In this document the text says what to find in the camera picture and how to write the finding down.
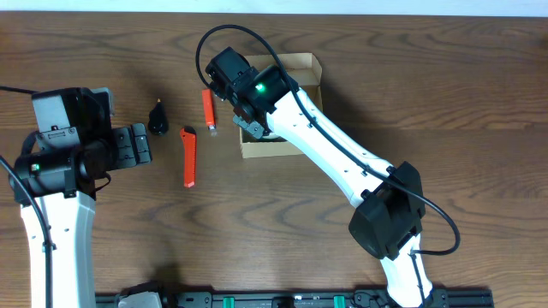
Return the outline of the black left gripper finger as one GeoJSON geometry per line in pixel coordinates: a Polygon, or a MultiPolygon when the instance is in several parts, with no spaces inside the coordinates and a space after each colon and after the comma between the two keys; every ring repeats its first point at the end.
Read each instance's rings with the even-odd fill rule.
{"type": "Polygon", "coordinates": [[[137,165],[134,151],[134,137],[129,127],[120,127],[113,130],[117,147],[117,157],[113,169],[127,169],[137,165]]]}
{"type": "Polygon", "coordinates": [[[134,137],[134,153],[137,164],[148,164],[152,162],[152,153],[148,143],[146,128],[143,123],[131,125],[134,137]]]}

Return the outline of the orange stapler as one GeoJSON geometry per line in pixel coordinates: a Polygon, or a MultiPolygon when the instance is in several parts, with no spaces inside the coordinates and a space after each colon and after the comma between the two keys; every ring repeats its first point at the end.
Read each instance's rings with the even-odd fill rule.
{"type": "Polygon", "coordinates": [[[205,124],[210,131],[216,129],[215,108],[213,100],[213,92],[211,89],[204,89],[201,92],[202,104],[205,116],[205,124]]]}

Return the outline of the beige masking tape roll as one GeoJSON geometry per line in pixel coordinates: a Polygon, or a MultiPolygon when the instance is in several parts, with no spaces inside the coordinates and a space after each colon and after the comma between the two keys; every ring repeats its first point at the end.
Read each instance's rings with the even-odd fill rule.
{"type": "Polygon", "coordinates": [[[270,132],[268,134],[265,134],[262,136],[260,141],[263,142],[285,142],[285,139],[273,132],[270,132]]]}

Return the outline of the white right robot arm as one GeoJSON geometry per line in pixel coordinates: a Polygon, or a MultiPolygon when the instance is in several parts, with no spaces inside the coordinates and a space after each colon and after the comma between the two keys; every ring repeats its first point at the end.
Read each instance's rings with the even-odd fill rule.
{"type": "Polygon", "coordinates": [[[354,214],[354,239],[379,259],[389,296],[402,307],[432,301],[432,283],[417,251],[423,202],[384,182],[385,178],[421,193],[420,174],[409,163],[394,167],[353,141],[322,112],[322,69],[312,54],[282,54],[289,82],[268,56],[242,56],[228,47],[205,68],[211,87],[234,107],[234,122],[253,137],[259,156],[282,154],[291,144],[342,190],[354,214]]]}

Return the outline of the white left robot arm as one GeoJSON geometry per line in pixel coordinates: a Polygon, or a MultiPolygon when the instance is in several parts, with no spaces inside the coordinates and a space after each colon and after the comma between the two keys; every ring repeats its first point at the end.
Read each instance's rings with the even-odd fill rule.
{"type": "Polygon", "coordinates": [[[94,307],[92,225],[96,182],[152,161],[141,123],[114,128],[106,88],[32,92],[36,131],[9,167],[27,232],[33,307],[94,307]]]}

